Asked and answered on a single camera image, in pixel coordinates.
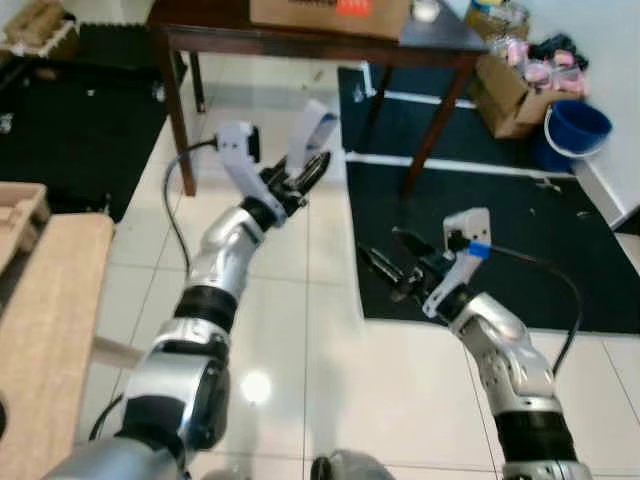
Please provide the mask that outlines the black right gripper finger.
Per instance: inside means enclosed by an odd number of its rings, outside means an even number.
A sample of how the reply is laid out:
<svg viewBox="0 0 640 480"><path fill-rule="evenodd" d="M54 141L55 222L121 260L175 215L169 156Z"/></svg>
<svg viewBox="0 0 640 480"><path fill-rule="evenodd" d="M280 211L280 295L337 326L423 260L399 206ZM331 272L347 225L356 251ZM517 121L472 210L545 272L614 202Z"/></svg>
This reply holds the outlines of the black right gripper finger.
<svg viewBox="0 0 640 480"><path fill-rule="evenodd" d="M390 301L399 303L410 296L412 291L410 279L384 253L366 246L366 244L358 244L357 256L358 260L364 262L376 278L389 285Z"/></svg>
<svg viewBox="0 0 640 480"><path fill-rule="evenodd" d="M393 228L392 236L396 239L398 246L415 262L428 261L436 255L435 248L410 229Z"/></svg>

